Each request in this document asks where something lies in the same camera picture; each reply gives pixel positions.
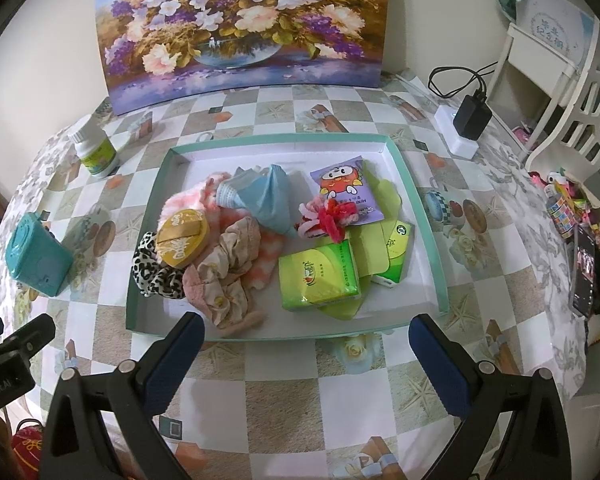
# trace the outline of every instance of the wall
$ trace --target wall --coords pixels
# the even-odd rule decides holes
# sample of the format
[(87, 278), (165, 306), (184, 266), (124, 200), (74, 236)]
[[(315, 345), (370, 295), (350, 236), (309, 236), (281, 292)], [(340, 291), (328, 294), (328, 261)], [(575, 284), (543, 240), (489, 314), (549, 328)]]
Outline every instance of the wall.
[[(587, 9), (582, 0), (571, 0)], [(27, 0), (0, 37), (0, 192), (10, 197), (46, 139), (107, 94), (93, 0)], [(390, 0), (385, 67), (426, 81), (441, 64), (498, 59), (506, 21), (494, 0)], [(440, 76), (458, 86), (461, 73)]]

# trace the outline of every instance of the teal trash can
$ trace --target teal trash can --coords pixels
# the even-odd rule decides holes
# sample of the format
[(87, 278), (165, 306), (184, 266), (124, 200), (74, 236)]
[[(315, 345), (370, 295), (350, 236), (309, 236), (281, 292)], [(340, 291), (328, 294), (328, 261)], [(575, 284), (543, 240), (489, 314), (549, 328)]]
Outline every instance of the teal trash can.
[(66, 247), (44, 228), (38, 216), (25, 213), (5, 251), (7, 268), (14, 280), (50, 298), (60, 291), (74, 261)]

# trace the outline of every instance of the bottle label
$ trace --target bottle label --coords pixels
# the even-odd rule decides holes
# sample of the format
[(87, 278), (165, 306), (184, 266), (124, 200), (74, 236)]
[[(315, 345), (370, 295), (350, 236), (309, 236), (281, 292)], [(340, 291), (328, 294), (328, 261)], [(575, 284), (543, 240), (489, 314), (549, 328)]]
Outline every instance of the bottle label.
[(84, 167), (89, 170), (89, 173), (96, 175), (106, 170), (115, 156), (116, 150), (109, 138), (107, 138), (102, 141), (102, 144), (91, 155), (85, 156), (81, 161)]

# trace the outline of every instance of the white plastic bottle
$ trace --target white plastic bottle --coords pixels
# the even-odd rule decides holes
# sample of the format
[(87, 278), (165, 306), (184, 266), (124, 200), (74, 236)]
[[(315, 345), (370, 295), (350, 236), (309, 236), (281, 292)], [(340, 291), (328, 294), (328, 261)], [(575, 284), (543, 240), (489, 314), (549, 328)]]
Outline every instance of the white plastic bottle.
[(74, 142), (78, 158), (93, 176), (106, 177), (119, 166), (116, 149), (91, 114), (71, 126), (67, 136)]

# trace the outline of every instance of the floral painting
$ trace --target floral painting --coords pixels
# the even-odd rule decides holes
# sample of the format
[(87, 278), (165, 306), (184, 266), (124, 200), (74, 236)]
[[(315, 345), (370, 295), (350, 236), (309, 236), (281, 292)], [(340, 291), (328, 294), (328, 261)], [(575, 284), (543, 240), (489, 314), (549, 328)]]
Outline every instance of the floral painting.
[(377, 87), (387, 0), (96, 0), (116, 114), (200, 92)]

